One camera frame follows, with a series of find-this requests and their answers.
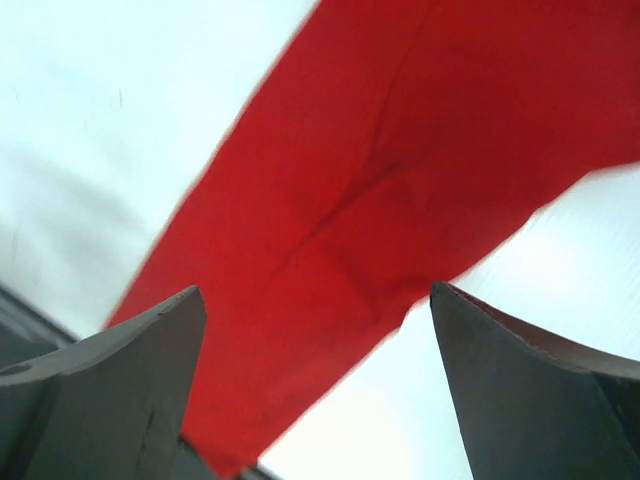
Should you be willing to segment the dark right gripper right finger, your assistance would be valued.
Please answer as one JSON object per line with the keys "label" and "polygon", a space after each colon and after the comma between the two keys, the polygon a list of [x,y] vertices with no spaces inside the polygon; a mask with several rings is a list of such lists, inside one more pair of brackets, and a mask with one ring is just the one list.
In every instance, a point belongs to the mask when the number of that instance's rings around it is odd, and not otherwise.
{"label": "dark right gripper right finger", "polygon": [[638,478],[638,362],[448,283],[433,285],[430,308],[474,478]]}

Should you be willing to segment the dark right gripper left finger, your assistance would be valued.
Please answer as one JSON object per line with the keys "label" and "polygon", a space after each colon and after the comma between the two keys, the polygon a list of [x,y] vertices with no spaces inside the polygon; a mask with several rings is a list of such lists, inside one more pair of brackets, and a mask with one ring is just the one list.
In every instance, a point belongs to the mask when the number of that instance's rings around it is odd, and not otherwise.
{"label": "dark right gripper left finger", "polygon": [[5,479],[170,479],[206,325],[189,287],[49,353],[1,366]]}

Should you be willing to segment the red t-shirt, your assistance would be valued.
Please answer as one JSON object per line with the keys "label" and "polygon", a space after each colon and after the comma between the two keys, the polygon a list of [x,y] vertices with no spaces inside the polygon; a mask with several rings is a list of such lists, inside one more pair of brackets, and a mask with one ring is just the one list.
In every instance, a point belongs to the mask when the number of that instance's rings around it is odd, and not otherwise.
{"label": "red t-shirt", "polygon": [[638,158],[635,1],[322,1],[112,320],[200,288],[182,434],[230,478],[433,283]]}

